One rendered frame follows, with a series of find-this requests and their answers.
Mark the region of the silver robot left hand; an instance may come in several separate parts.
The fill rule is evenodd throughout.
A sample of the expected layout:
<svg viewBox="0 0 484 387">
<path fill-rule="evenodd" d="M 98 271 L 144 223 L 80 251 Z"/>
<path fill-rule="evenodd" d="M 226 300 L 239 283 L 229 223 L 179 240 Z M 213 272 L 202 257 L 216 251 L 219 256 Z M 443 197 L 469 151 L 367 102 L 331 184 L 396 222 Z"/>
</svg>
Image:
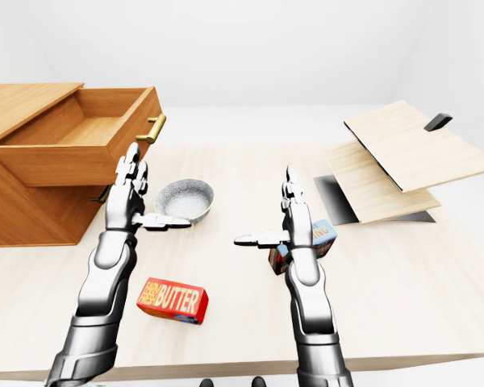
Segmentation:
<svg viewBox="0 0 484 387">
<path fill-rule="evenodd" d="M 140 146 L 133 142 L 115 170 L 117 177 L 106 200 L 106 229 L 130 231 L 143 227 L 148 231 L 187 228 L 191 222 L 184 218 L 147 213 L 143 196 L 148 191 L 148 164 L 141 159 Z"/>
</svg>

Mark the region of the silver robot right hand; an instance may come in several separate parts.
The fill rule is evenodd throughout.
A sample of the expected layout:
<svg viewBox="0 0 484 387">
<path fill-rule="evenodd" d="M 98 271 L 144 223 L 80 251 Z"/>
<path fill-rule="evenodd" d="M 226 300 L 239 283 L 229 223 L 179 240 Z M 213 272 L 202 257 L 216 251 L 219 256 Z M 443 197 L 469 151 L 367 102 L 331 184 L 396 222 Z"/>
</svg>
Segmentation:
<svg viewBox="0 0 484 387">
<path fill-rule="evenodd" d="M 285 244 L 290 250 L 312 248 L 311 215 L 308 205 L 303 200 L 303 187 L 298 174 L 291 164 L 286 168 L 286 180 L 282 183 L 281 208 L 284 214 L 281 231 L 241 235 L 234 239 L 234 244 L 258 248 L 275 248 L 279 244 Z"/>
</svg>

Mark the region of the open wooden drawer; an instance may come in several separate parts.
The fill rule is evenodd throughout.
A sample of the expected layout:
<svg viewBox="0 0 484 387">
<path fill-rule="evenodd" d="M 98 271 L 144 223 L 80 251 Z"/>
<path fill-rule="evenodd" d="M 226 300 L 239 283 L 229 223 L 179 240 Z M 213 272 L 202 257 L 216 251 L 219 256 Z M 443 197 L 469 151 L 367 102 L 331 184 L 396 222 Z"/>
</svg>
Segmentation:
<svg viewBox="0 0 484 387">
<path fill-rule="evenodd" d="M 160 113 L 154 87 L 78 89 L 0 139 L 0 164 L 30 187 L 107 185 Z"/>
</svg>

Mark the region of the wooden cabinet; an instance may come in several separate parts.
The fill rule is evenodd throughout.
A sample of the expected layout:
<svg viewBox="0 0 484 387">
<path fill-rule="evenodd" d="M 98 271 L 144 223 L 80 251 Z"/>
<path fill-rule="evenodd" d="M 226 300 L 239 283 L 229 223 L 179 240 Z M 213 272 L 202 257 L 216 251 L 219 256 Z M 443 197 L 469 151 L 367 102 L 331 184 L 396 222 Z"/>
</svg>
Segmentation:
<svg viewBox="0 0 484 387">
<path fill-rule="evenodd" d="M 81 83 L 0 84 L 0 139 L 55 106 Z M 107 185 L 25 186 L 0 164 L 0 246 L 75 244 Z"/>
</svg>

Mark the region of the blue and brown food box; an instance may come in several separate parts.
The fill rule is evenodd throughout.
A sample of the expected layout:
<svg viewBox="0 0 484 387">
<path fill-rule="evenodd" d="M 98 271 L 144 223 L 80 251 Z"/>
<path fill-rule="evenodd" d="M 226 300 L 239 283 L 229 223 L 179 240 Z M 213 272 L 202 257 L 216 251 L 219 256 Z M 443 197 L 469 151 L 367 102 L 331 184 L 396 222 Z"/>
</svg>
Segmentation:
<svg viewBox="0 0 484 387">
<path fill-rule="evenodd" d="M 323 258 L 334 244 L 337 233 L 326 219 L 321 219 L 312 223 L 312 234 L 317 258 Z M 283 243 L 270 250 L 268 261 L 276 275 L 284 273 L 288 268 L 289 261 L 286 258 L 288 253 L 288 247 Z"/>
</svg>

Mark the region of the grey speckled bowl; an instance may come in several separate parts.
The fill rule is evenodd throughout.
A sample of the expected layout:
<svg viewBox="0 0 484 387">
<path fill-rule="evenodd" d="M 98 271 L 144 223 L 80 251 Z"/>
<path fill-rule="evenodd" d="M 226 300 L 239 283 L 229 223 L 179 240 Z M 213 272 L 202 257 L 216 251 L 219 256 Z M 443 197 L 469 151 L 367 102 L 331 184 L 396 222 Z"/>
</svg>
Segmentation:
<svg viewBox="0 0 484 387">
<path fill-rule="evenodd" d="M 214 197 L 214 190 L 205 181 L 182 179 L 165 186 L 156 196 L 154 206 L 157 213 L 197 223 L 209 213 Z"/>
</svg>

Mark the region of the pale wooden panel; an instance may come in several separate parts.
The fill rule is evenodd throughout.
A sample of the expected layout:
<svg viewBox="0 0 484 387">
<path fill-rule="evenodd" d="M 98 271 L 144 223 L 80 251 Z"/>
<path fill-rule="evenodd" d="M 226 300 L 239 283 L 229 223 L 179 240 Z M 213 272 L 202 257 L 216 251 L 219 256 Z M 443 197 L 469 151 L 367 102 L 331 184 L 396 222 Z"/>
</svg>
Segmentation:
<svg viewBox="0 0 484 387">
<path fill-rule="evenodd" d="M 484 152 L 404 101 L 348 119 L 346 127 L 403 192 L 484 173 Z"/>
<path fill-rule="evenodd" d="M 373 223 L 440 206 L 425 189 L 403 193 L 356 140 L 329 148 L 325 156 L 360 223 Z"/>
</svg>

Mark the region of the red butter box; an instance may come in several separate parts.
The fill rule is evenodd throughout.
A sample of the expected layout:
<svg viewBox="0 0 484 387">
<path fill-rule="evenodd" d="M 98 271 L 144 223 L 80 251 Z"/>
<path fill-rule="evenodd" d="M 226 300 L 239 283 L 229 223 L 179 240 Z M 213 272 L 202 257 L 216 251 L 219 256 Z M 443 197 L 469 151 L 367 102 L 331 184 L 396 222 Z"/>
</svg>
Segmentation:
<svg viewBox="0 0 484 387">
<path fill-rule="evenodd" d="M 136 305 L 153 317 L 201 325 L 208 303 L 209 297 L 202 287 L 150 277 Z"/>
</svg>

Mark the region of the small black block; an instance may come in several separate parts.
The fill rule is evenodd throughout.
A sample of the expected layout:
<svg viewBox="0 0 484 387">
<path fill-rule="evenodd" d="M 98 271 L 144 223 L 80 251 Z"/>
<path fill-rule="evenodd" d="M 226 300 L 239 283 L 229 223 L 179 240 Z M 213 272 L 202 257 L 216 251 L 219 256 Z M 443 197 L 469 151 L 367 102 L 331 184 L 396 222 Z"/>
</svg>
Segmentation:
<svg viewBox="0 0 484 387">
<path fill-rule="evenodd" d="M 429 123 L 427 123 L 423 129 L 427 132 L 436 131 L 446 126 L 452 120 L 453 116 L 445 113 L 439 113 Z"/>
</svg>

